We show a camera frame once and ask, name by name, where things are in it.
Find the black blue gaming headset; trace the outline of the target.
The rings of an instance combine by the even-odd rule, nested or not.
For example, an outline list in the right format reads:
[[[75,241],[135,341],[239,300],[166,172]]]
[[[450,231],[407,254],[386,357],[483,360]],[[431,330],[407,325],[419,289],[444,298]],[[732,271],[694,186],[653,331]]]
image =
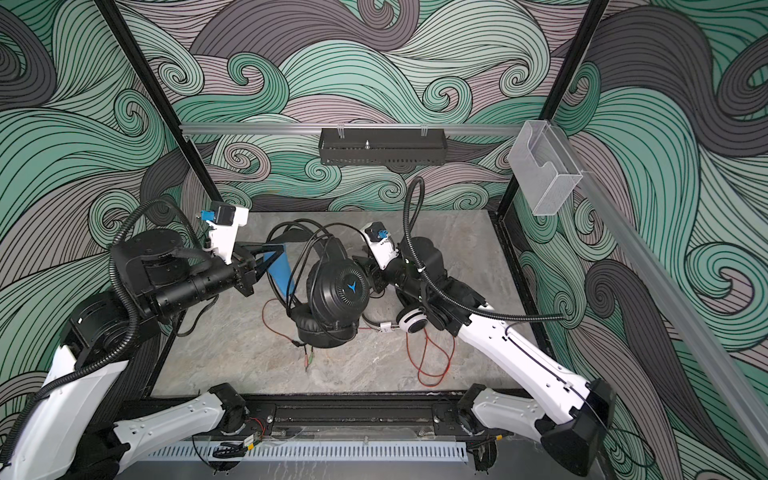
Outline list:
[[[370,299],[363,267],[348,255],[343,242],[306,218],[278,223],[267,234],[269,245],[301,243],[298,264],[272,254],[268,282],[275,299],[295,324],[299,347],[332,349],[353,340]]]

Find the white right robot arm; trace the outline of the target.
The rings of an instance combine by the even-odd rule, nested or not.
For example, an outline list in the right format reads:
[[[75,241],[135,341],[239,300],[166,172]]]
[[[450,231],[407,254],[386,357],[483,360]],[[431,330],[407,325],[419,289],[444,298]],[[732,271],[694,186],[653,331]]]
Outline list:
[[[562,316],[498,313],[477,291],[448,275],[434,243],[413,234],[425,196],[425,181],[417,176],[405,193],[400,242],[380,222],[365,226],[365,270],[374,291],[395,289],[404,306],[399,327],[415,320],[446,331],[483,353],[525,390],[518,397],[472,385],[458,404],[467,433],[500,430],[522,436],[539,443],[572,474],[587,476],[613,423],[614,388],[602,378],[588,380],[569,370],[514,328],[517,323],[559,323]]]

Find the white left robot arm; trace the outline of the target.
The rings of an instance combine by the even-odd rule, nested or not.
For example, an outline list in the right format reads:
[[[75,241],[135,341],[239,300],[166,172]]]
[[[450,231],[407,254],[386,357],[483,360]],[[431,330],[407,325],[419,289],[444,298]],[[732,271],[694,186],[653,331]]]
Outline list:
[[[190,242],[168,228],[135,233],[148,210],[137,207],[112,242],[110,288],[69,316],[51,371],[2,447],[3,478],[112,479],[181,440],[240,436],[246,427],[246,402],[225,383],[149,415],[118,416],[151,373],[162,327],[229,289],[250,295],[278,254],[237,241],[244,207],[214,203],[201,213],[207,240]]]

